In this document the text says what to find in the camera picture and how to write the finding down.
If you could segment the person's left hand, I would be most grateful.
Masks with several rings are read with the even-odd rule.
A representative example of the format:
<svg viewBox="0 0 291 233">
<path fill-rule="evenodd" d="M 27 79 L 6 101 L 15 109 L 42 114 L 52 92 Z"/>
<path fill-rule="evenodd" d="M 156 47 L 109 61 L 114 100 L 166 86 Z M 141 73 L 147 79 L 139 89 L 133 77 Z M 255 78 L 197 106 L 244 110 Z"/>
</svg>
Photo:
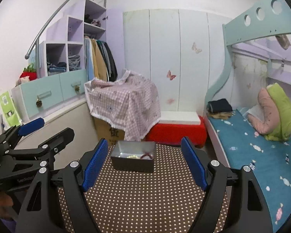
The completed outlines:
<svg viewBox="0 0 291 233">
<path fill-rule="evenodd" d="M 13 201 L 10 196 L 8 196 L 4 192 L 0 192 L 0 218 L 10 220 L 12 219 L 10 213 L 7 208 L 11 208 L 13 206 Z"/>
</svg>

